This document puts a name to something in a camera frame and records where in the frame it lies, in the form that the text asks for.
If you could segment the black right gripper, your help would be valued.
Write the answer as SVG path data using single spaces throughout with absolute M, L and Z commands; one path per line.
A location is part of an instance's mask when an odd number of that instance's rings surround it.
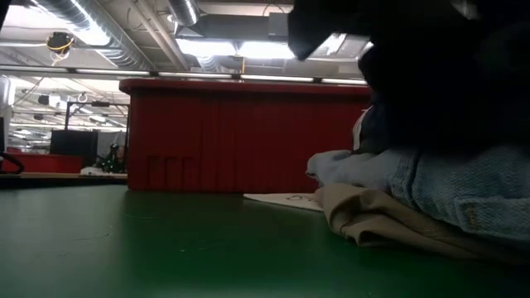
M 306 60 L 333 33 L 395 43 L 455 24 L 451 0 L 295 0 L 287 16 L 288 46 Z

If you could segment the navy garment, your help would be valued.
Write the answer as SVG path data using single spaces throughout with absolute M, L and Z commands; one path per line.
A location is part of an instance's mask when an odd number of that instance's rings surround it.
M 410 52 L 376 45 L 359 68 L 371 99 L 352 129 L 355 153 L 530 147 L 530 22 L 433 36 Z

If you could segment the beige garment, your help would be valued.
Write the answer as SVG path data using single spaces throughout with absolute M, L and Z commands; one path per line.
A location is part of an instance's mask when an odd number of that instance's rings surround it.
M 326 185 L 315 192 L 330 230 L 363 248 L 412 248 L 446 257 L 530 266 L 530 252 L 481 240 L 380 191 Z

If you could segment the light blue jeans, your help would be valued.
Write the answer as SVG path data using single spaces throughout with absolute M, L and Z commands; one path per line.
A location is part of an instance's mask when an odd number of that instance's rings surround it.
M 466 233 L 530 251 L 530 148 L 398 154 L 393 197 Z

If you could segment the red plastic laundry bin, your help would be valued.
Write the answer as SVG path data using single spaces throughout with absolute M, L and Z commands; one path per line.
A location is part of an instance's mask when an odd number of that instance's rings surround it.
M 131 190 L 312 192 L 306 164 L 351 146 L 365 87 L 125 79 Z

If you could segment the ceiling light strip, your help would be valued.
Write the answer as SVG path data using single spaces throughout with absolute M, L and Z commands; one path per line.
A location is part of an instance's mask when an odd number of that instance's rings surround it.
M 166 72 L 145 70 L 104 70 L 78 69 L 52 66 L 0 65 L 0 73 L 19 75 L 44 75 L 45 77 L 125 77 L 125 78 L 178 78 L 178 79 L 226 79 L 226 80 L 256 80 L 277 81 L 288 83 L 337 84 L 366 86 L 363 79 L 333 79 L 312 78 L 269 74 L 225 74 L 225 73 L 197 73 L 197 72 Z

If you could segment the white printed tote bag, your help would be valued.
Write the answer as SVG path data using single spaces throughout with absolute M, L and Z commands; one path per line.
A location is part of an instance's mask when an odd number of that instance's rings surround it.
M 314 194 L 286 193 L 286 194 L 244 194 L 246 199 L 251 199 L 267 204 L 282 205 L 297 209 L 307 209 L 322 212 L 320 204 Z

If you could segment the black monitor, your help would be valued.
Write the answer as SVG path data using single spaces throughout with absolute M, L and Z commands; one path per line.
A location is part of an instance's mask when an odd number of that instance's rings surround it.
M 75 130 L 51 132 L 50 154 L 81 157 L 83 167 L 92 166 L 96 162 L 97 150 L 97 132 Z

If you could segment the red low partition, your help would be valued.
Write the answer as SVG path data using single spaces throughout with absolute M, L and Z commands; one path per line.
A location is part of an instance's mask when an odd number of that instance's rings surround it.
M 83 167 L 81 156 L 51 154 L 11 153 L 24 165 L 25 172 L 32 173 L 80 173 Z

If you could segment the silver ventilation duct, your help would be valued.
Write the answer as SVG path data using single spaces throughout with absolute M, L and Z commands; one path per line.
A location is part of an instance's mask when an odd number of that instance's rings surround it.
M 200 19 L 200 9 L 195 0 L 167 0 L 170 11 L 180 26 L 193 26 Z

